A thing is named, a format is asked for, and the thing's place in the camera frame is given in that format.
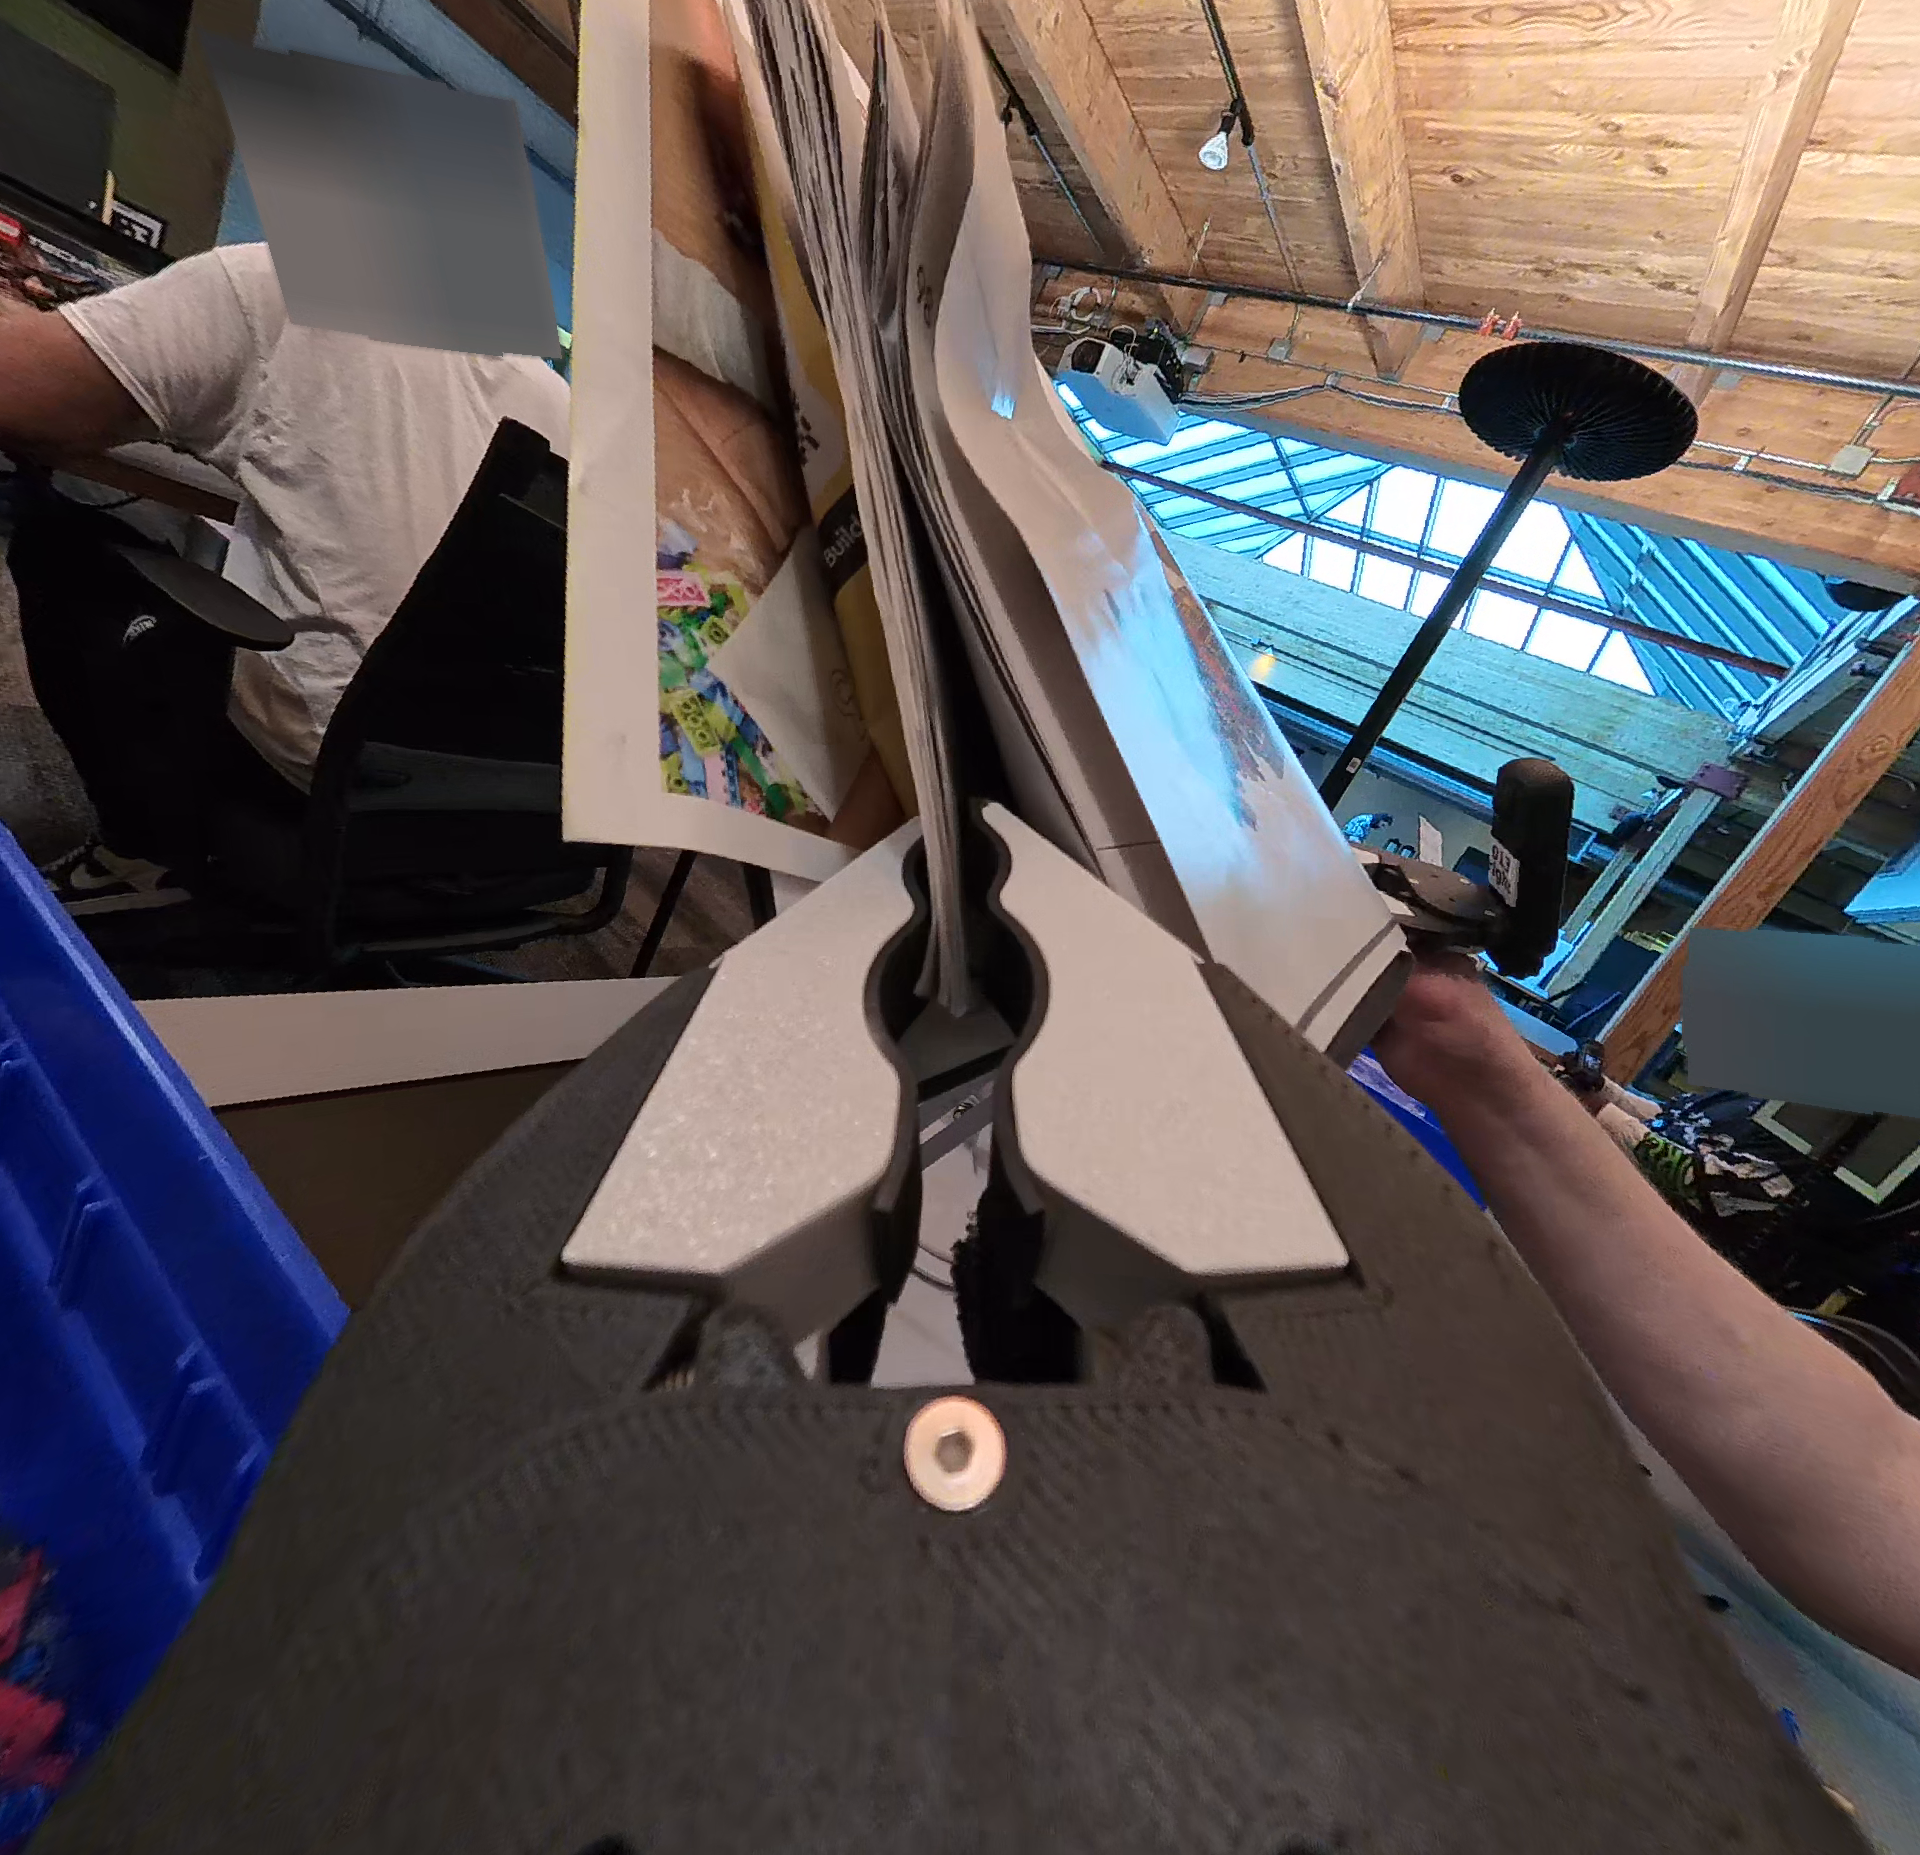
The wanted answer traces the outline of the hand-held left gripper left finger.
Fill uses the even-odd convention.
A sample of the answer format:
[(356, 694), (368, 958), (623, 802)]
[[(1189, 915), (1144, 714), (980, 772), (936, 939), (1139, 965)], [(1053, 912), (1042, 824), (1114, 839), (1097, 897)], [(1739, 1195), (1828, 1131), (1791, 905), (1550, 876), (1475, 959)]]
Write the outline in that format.
[(748, 1306), (870, 1384), (919, 1239), (919, 822), (682, 979), (691, 1013), (563, 1245), (591, 1283)]

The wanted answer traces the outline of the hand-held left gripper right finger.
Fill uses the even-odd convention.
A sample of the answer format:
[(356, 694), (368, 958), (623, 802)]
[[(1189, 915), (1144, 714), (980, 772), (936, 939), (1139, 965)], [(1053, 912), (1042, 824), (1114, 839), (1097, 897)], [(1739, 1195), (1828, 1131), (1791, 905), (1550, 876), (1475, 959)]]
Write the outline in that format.
[(1209, 969), (1000, 803), (972, 809), (980, 991), (1010, 1030), (972, 1216), (972, 1373), (1074, 1384), (1097, 1334), (1351, 1273)]

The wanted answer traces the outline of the lego instruction booklet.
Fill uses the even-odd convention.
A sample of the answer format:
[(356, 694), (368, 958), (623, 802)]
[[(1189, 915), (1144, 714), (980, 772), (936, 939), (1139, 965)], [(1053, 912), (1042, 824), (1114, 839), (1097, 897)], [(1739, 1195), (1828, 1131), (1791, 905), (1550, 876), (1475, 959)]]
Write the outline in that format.
[[(965, 0), (925, 118), (851, 89), (824, 0), (712, 0), (766, 251), (830, 351), (813, 415), (851, 509), (934, 884), (922, 985), (963, 1009), (953, 802), (1000, 763), (1017, 812), (1196, 958), (1350, 1064), (1405, 934), (1176, 556), (1078, 439), (1027, 337), (1027, 232)], [(580, 5), (563, 824), (827, 881), (850, 844), (669, 793), (655, 749), (655, 0)]]

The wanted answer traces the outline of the person's right forearm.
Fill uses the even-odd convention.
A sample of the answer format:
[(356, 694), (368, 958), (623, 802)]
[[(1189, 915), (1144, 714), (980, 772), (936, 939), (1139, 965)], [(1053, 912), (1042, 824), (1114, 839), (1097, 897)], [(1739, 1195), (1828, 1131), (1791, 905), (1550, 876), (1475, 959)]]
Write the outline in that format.
[(1916, 1420), (1644, 1181), (1458, 955), (1374, 1052), (1436, 1114), (1625, 1418), (1804, 1617), (1916, 1674)]

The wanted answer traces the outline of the black office chair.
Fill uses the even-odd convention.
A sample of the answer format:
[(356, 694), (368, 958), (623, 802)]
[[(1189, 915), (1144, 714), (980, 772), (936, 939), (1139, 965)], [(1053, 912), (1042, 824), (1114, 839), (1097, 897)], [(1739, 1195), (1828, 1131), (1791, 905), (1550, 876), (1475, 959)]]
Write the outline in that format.
[(563, 834), (564, 464), (499, 420), (330, 716), (300, 959), (461, 958), (611, 925), (634, 849)]

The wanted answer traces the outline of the white ceiling projector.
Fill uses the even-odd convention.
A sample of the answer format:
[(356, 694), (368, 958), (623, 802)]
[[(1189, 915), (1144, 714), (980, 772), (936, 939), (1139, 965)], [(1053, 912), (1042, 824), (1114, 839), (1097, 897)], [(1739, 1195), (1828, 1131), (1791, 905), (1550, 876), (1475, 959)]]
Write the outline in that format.
[(1165, 445), (1178, 430), (1188, 390), (1184, 347), (1165, 330), (1078, 333), (1056, 367), (1094, 422), (1139, 442)]

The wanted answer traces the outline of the blue plastic bin with tag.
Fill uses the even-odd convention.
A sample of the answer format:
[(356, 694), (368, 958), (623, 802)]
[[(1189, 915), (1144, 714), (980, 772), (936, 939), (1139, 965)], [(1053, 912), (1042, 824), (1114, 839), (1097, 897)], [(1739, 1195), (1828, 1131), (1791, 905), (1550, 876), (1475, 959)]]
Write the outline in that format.
[(225, 1563), (346, 1306), (3, 833), (3, 1848)]

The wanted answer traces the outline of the colourful toy box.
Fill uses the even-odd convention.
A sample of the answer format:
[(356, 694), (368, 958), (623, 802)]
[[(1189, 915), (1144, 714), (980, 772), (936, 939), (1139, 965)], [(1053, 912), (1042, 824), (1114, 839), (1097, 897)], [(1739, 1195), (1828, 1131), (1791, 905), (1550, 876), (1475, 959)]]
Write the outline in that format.
[(3, 309), (57, 309), (145, 276), (150, 269), (3, 208)]

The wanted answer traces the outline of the wooden support post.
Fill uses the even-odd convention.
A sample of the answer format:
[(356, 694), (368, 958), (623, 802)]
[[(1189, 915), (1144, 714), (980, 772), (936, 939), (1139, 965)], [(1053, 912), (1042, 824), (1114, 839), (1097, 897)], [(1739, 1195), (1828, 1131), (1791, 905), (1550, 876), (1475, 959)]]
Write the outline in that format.
[(1762, 925), (1913, 736), (1916, 641), (1909, 641), (1607, 1020), (1598, 1052), (1612, 1083), (1635, 1083), (1682, 1020), (1692, 938)]

